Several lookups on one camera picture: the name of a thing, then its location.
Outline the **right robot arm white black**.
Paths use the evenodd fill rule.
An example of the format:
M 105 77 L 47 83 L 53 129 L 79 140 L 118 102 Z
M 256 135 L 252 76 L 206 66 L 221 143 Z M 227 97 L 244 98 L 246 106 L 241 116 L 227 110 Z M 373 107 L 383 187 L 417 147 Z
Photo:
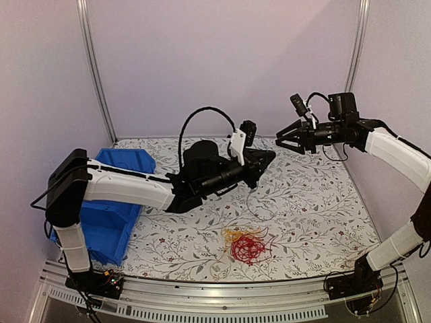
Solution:
M 338 146 L 354 187 L 378 232 L 379 243 L 355 259 L 352 273 L 329 277 L 330 291 L 377 287 L 380 272 L 430 246 L 430 155 L 382 120 L 363 118 L 351 92 L 290 96 L 295 121 L 278 131 L 275 144 L 301 155 Z

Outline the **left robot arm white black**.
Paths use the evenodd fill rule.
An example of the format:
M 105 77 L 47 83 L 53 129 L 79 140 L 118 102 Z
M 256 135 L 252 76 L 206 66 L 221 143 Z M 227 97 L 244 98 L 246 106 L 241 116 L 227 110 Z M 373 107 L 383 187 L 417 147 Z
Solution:
M 240 182 L 256 188 L 275 157 L 272 150 L 244 148 L 228 159 L 219 154 L 215 142 L 201 140 L 184 151 L 179 173 L 158 176 L 106 165 L 90 159 L 86 150 L 75 149 L 51 174 L 47 190 L 30 205 L 37 208 L 40 200 L 46 201 L 42 210 L 59 238 L 69 276 L 84 291 L 93 292 L 100 286 L 100 277 L 92 270 L 81 228 L 84 201 L 114 201 L 182 214 Z

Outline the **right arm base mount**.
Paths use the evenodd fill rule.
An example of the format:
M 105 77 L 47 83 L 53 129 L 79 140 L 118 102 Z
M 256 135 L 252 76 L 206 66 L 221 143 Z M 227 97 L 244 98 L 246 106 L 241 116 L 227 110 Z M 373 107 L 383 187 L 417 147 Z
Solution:
M 368 316 L 382 297 L 383 280 L 379 274 L 361 281 L 354 273 L 335 271 L 325 277 L 323 289 L 330 300 L 343 299 L 355 317 Z

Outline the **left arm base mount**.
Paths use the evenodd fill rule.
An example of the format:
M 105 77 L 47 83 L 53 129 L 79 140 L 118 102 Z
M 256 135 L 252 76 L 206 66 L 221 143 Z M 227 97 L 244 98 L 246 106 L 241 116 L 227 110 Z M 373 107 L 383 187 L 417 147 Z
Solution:
M 112 269 L 98 272 L 70 272 L 65 286 L 86 295 L 95 295 L 110 299 L 119 299 L 123 290 L 124 275 Z

